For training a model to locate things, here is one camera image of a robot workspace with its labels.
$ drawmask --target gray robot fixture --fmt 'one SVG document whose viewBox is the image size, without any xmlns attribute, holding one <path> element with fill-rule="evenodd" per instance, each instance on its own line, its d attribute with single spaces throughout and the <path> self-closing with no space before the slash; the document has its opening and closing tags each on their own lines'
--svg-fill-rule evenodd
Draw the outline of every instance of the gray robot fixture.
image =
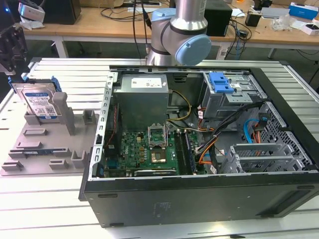
<svg viewBox="0 0 319 239">
<path fill-rule="evenodd" d="M 152 49 L 147 65 L 197 65 L 211 48 L 204 18 L 206 0 L 177 0 L 175 8 L 152 15 Z"/>
</svg>

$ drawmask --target floor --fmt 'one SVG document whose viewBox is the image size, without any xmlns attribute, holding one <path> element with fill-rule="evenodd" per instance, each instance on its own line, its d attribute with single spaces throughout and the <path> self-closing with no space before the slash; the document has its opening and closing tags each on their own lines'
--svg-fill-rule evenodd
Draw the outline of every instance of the floor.
<svg viewBox="0 0 319 239">
<path fill-rule="evenodd" d="M 51 47 L 52 42 L 49 41 L 27 41 L 28 44 L 28 60 L 32 57 L 58 57 L 54 48 Z M 131 43 L 98 43 L 94 42 L 82 42 L 81 44 L 76 42 L 67 42 L 67 50 L 69 57 L 86 57 L 86 58 L 138 58 L 138 53 L 134 44 Z M 139 44 L 139 49 L 142 57 L 146 56 L 145 46 Z M 217 55 L 217 47 L 212 47 L 207 59 L 215 59 Z M 268 61 L 268 48 L 247 48 L 240 60 L 256 60 L 256 61 Z M 304 58 L 296 50 L 278 49 L 273 60 L 275 61 L 287 61 L 307 82 L 313 76 L 314 72 L 319 67 L 319 53 L 316 51 L 304 51 L 309 55 L 303 55 L 309 59 Z M 235 56 L 229 55 L 228 60 L 234 60 Z M 9 91 L 9 85 L 7 84 L 7 77 L 3 73 L 0 75 L 0 102 Z M 319 73 L 316 74 L 311 86 L 316 89 L 319 85 Z"/>
</svg>

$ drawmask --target chip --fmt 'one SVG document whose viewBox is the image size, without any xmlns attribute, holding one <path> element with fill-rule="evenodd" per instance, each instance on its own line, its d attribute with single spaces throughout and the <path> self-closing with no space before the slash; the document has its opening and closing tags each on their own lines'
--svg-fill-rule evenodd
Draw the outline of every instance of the chip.
<svg viewBox="0 0 319 239">
<path fill-rule="evenodd" d="M 166 153 L 164 149 L 152 149 L 151 150 L 151 162 L 152 163 L 166 163 Z"/>
</svg>

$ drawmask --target ram slot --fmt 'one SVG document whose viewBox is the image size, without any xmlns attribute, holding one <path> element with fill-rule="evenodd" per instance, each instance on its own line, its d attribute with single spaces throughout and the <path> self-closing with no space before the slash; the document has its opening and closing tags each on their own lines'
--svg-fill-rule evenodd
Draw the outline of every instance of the ram slot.
<svg viewBox="0 0 319 239">
<path fill-rule="evenodd" d="M 174 133 L 175 151 L 180 175 L 187 175 L 186 158 L 183 151 L 182 137 L 180 133 Z"/>
<path fill-rule="evenodd" d="M 191 172 L 195 173 L 196 172 L 196 165 L 195 165 L 195 160 L 194 160 L 194 156 L 193 153 L 191 151 L 191 147 L 190 147 L 190 142 L 189 142 L 189 137 L 187 133 L 183 133 L 183 140 L 184 140 L 184 145 L 186 146 L 186 159 L 188 159 L 189 162 L 189 166 L 191 168 Z"/>
</svg>

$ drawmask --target paper on desk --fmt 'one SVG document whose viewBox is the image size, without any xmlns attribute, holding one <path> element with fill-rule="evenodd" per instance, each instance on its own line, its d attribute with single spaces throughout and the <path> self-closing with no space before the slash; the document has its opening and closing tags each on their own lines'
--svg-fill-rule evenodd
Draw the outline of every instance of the paper on desk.
<svg viewBox="0 0 319 239">
<path fill-rule="evenodd" d="M 306 25 L 307 23 L 306 22 L 304 22 L 304 21 L 298 21 L 298 20 L 296 20 L 296 21 L 294 21 L 292 24 L 290 24 L 290 26 L 292 27 L 292 28 L 295 28 L 295 29 L 301 29 L 304 25 Z"/>
<path fill-rule="evenodd" d="M 20 25 L 28 30 L 32 30 L 34 28 L 43 28 L 44 25 L 39 21 L 29 21 L 21 17 Z"/>
<path fill-rule="evenodd" d="M 239 8 L 234 8 L 231 15 L 236 17 L 246 16 Z"/>
<path fill-rule="evenodd" d="M 153 12 L 155 10 L 157 10 L 158 8 L 150 8 L 150 7 L 144 7 L 145 11 L 146 12 Z M 133 12 L 134 8 L 133 7 L 129 7 L 128 8 L 128 12 Z M 136 8 L 136 11 L 137 12 L 143 12 L 142 8 L 141 7 L 137 7 Z"/>
</svg>

